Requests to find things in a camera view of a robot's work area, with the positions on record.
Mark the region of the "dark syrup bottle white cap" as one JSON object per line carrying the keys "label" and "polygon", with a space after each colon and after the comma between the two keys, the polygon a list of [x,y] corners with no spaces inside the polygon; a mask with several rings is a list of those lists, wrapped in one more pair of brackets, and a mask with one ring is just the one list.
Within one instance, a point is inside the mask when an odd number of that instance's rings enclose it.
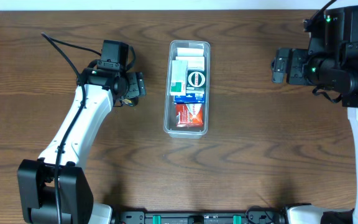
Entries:
{"label": "dark syrup bottle white cap", "polygon": [[123,99],[123,100],[122,100],[122,104],[123,104],[123,105],[131,106],[131,107],[137,106],[138,103],[139,103],[139,98],[138,98],[138,97],[135,97],[135,98],[127,98],[127,99]]}

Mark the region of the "white green medicine box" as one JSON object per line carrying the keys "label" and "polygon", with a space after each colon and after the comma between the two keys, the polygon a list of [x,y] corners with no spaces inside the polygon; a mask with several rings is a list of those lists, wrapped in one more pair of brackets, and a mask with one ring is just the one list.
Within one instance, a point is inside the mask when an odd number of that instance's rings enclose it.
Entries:
{"label": "white green medicine box", "polygon": [[188,62],[186,60],[173,60],[171,81],[170,81],[170,95],[171,96],[185,96],[186,95],[186,76],[188,71]]}

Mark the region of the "blue tall medicine box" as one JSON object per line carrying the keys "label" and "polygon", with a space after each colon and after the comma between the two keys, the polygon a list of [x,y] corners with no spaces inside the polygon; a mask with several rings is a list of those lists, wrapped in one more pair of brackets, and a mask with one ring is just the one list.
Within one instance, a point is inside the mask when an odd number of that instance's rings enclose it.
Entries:
{"label": "blue tall medicine box", "polygon": [[[207,88],[207,74],[205,69],[205,57],[203,56],[176,56],[175,60],[186,60],[188,62],[188,71],[205,72],[206,75],[206,88]],[[187,90],[185,96],[174,96],[176,104],[185,103],[205,103],[205,90]]]}

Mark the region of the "clear plastic container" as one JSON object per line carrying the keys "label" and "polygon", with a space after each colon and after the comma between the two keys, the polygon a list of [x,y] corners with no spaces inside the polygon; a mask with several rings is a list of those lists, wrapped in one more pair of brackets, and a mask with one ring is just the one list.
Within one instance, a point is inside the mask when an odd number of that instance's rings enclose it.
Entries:
{"label": "clear plastic container", "polygon": [[[176,109],[177,105],[174,102],[174,96],[170,95],[170,81],[172,71],[172,61],[176,56],[203,56],[205,57],[205,69],[207,74],[207,88],[205,95],[205,103],[203,105],[203,122],[201,127],[177,127],[176,126]],[[165,111],[163,119],[163,129],[173,138],[189,138],[199,139],[204,136],[208,131],[209,119],[209,89],[210,89],[210,59],[211,59],[211,46],[205,41],[195,40],[174,40],[170,44],[170,51],[168,57],[168,70],[167,70],[167,84],[165,94]]]}

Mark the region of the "red Panadol box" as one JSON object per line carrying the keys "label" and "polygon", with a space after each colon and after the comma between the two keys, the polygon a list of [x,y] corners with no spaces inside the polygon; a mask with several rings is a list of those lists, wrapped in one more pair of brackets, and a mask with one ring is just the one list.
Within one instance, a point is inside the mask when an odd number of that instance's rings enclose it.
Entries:
{"label": "red Panadol box", "polygon": [[203,105],[196,104],[177,104],[176,109],[176,126],[177,127],[201,127],[203,122]]}

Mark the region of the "green white round-logo box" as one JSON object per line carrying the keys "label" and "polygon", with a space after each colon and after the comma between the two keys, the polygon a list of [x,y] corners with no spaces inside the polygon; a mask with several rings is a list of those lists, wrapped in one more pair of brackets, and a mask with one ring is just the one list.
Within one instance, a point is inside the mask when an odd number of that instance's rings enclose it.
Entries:
{"label": "green white round-logo box", "polygon": [[187,90],[205,90],[206,89],[205,72],[188,71],[187,81],[186,81],[186,89]]}

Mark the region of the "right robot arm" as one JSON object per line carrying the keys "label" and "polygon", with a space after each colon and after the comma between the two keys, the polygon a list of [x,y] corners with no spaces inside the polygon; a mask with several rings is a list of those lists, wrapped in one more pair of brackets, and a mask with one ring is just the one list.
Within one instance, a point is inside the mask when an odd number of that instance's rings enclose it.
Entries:
{"label": "right robot arm", "polygon": [[335,49],[314,52],[279,48],[272,61],[272,81],[290,85],[313,86],[312,93],[329,98],[347,108],[356,154],[356,205],[352,210],[330,210],[313,205],[298,205],[286,212],[288,223],[358,223],[358,42],[340,41]]}

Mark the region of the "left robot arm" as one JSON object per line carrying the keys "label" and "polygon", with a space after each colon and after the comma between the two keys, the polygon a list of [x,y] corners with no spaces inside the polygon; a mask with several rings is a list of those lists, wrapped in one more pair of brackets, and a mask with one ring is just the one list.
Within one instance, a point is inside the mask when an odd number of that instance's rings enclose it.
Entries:
{"label": "left robot arm", "polygon": [[113,223],[113,209],[94,201],[86,160],[116,102],[146,94],[141,72],[85,68],[70,110],[38,159],[24,159],[17,179],[26,223]]}

